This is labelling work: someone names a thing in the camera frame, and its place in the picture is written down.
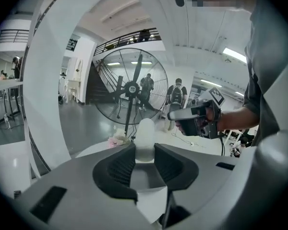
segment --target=backpack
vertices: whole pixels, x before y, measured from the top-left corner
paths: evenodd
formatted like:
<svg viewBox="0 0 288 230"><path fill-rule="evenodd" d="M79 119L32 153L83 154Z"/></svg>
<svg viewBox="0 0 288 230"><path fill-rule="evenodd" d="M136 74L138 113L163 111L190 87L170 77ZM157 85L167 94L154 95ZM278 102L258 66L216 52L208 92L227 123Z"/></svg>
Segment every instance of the backpack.
<svg viewBox="0 0 288 230"><path fill-rule="evenodd" d="M182 103L183 94L182 94L181 88L182 88L182 86L180 86L180 87L175 86L173 88L173 91L171 94L171 102L172 103L178 103L178 104Z"/></svg>

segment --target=staircase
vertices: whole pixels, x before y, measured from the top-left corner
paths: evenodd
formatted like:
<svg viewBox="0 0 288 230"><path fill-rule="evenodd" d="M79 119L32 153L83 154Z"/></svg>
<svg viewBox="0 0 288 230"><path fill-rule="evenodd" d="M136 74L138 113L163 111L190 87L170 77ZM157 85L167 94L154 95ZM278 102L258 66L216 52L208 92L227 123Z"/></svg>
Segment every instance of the staircase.
<svg viewBox="0 0 288 230"><path fill-rule="evenodd" d="M106 88L92 62L87 80L85 104L115 103L113 98L108 95L109 90Z"/></svg>

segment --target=balcony railing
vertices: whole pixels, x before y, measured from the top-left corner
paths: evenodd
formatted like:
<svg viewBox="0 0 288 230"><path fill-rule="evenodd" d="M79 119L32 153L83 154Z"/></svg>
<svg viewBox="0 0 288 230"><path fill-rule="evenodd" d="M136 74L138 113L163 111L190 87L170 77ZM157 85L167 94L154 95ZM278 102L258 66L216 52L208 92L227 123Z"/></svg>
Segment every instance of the balcony railing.
<svg viewBox="0 0 288 230"><path fill-rule="evenodd" d="M98 45L96 47L94 56L101 54L105 51L117 48L117 47L121 47L125 45L130 45L130 47L132 47L133 44L153 41L153 40L161 40L159 32L157 31L156 28L140 30L137 32L129 33L129 34L114 38L101 45Z"/></svg>
<svg viewBox="0 0 288 230"><path fill-rule="evenodd" d="M0 31L0 43L27 43L29 30L4 29ZM67 50L74 51L77 40L69 39L66 46Z"/></svg>

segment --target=fluorescent light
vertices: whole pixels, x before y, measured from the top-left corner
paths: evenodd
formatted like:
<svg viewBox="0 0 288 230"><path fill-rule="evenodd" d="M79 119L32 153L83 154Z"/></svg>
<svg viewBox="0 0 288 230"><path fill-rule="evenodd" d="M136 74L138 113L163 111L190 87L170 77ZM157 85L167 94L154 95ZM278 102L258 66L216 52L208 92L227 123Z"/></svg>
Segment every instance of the fluorescent light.
<svg viewBox="0 0 288 230"><path fill-rule="evenodd" d="M244 97L244 94L239 93L238 91L235 92L236 94L242 95Z"/></svg>
<svg viewBox="0 0 288 230"><path fill-rule="evenodd" d="M237 52L235 52L229 48L225 48L223 51L223 54L227 54L229 56L232 56L232 57L239 59L239 60L243 61L244 63L246 63L246 57L245 56L243 56L242 54L239 54L239 53L237 53Z"/></svg>
<svg viewBox="0 0 288 230"><path fill-rule="evenodd" d="M212 82L206 81L206 80L204 80L204 79L201 79L201 81L202 81L202 82L206 82L206 83L210 83L210 84L215 85L215 86L217 86L217 87L222 87L221 85L218 85L218 84L216 84L216 83L212 83Z"/></svg>
<svg viewBox="0 0 288 230"><path fill-rule="evenodd" d="M138 64L138 62L137 61L132 61L131 64L136 65L136 64ZM151 61L142 61L142 64L151 65L152 62Z"/></svg>
<svg viewBox="0 0 288 230"><path fill-rule="evenodd" d="M116 65L120 65L120 63L119 62L114 62L114 63L108 63L107 65L108 66L116 66Z"/></svg>

